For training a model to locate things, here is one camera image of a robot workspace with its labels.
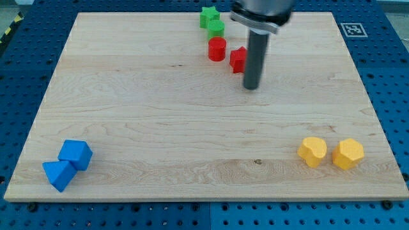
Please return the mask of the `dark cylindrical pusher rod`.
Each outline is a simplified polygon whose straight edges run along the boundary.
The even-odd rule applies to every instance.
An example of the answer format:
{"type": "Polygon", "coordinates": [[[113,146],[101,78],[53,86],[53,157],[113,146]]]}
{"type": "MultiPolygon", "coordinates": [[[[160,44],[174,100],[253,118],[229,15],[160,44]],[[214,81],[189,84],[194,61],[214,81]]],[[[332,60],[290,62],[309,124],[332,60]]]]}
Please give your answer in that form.
{"type": "Polygon", "coordinates": [[[245,89],[254,90],[259,87],[269,36],[268,33],[260,34],[254,30],[249,30],[243,76],[243,86],[245,89]]]}

